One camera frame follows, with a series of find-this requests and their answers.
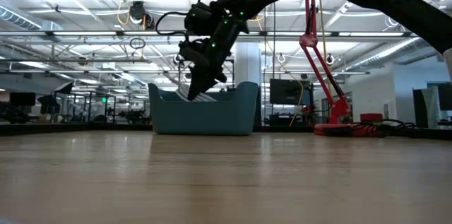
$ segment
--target blue basket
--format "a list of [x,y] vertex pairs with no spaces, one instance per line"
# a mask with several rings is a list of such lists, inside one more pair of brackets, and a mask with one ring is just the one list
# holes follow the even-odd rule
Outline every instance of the blue basket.
[[258,85],[243,82],[233,93],[210,95],[217,102],[185,102],[149,84],[150,114],[158,134],[246,136],[253,131]]

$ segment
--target robotic arm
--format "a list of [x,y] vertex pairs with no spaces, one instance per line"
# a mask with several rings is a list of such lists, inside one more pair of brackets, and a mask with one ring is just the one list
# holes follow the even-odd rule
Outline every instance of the robotic arm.
[[[210,38],[180,43],[180,54],[195,66],[191,69],[189,100],[225,82],[222,64],[231,55],[240,32],[248,33],[246,21],[278,0],[218,0],[209,6],[198,3],[188,12],[187,32]],[[426,40],[440,53],[452,48],[452,18],[423,0],[348,0],[358,6],[377,9]]]

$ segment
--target ceiling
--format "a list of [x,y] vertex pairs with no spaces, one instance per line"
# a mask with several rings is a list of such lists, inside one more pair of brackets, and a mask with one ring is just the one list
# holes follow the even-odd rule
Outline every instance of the ceiling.
[[[132,1],[144,1],[147,12],[156,20],[163,13],[168,11],[188,11],[190,6],[196,3],[196,0],[0,0],[0,6],[8,6],[16,10],[19,14],[26,16],[30,20],[51,21],[61,26],[64,30],[141,30],[139,25],[129,21],[122,25],[118,21],[118,16],[122,21],[126,21],[127,8]],[[213,0],[202,0],[207,3]],[[452,0],[425,0],[427,3],[440,8],[444,13],[449,13],[452,8]],[[408,31],[402,25],[385,16],[378,11],[361,8],[354,4],[347,4],[349,8],[344,9],[346,0],[322,0],[323,21],[325,22],[327,32],[404,32]],[[301,32],[305,27],[304,0],[280,0],[275,4],[268,6],[268,14],[257,23],[249,21],[251,31],[297,31]],[[166,18],[160,26],[161,30],[183,30],[184,18],[180,16],[171,16]],[[0,30],[24,30],[17,25],[0,20]],[[152,69],[176,69],[172,62],[174,55],[179,51],[177,41],[167,41],[161,37],[143,38],[147,46],[138,50],[133,56],[134,49],[129,47],[129,37],[122,39],[113,37],[61,37],[60,43],[44,41],[39,37],[8,37],[8,40],[17,42],[28,48],[25,55],[30,57],[49,58],[49,55],[56,55],[55,59],[78,59],[87,57],[89,59],[124,59],[122,63],[115,63],[115,69],[122,71],[139,71]],[[387,45],[388,42],[398,42],[403,39],[389,40],[387,38],[371,39],[368,37],[354,37],[350,39],[327,38],[326,52],[333,54],[336,59],[335,69],[342,69],[346,64],[357,61],[360,57],[369,53],[377,47]],[[261,47],[262,57],[265,54],[270,57],[273,55],[272,49],[275,48],[276,55],[285,56],[282,63],[289,70],[311,70],[305,55],[299,48],[296,39],[281,39],[275,41],[268,37],[266,48],[265,40],[262,37],[255,37],[253,42]],[[323,55],[323,42],[319,43],[319,50]],[[234,58],[234,48],[232,48],[232,57]],[[132,59],[145,57],[152,63],[136,63]],[[88,64],[79,66],[77,64],[50,64],[50,66],[65,65],[68,69],[100,69],[99,64]],[[226,69],[232,69],[230,64],[225,64]],[[281,70],[280,64],[275,64],[275,70]],[[135,76],[144,83],[163,81],[163,77],[155,73],[140,73]],[[104,83],[115,84],[116,81],[104,79]]]

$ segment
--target wooden tabletop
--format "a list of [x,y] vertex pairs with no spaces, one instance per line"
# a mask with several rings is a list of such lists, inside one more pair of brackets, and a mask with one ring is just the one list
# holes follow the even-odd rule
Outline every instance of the wooden tabletop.
[[451,187],[447,141],[146,131],[0,138],[2,224],[450,224]]

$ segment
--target blue plastic bin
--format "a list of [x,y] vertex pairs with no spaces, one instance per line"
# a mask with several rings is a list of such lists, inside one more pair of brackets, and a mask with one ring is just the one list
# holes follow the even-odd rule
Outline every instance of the blue plastic bin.
[[150,114],[158,134],[246,136],[253,130],[258,85],[243,82],[233,93],[210,95],[217,102],[185,102],[149,84]]

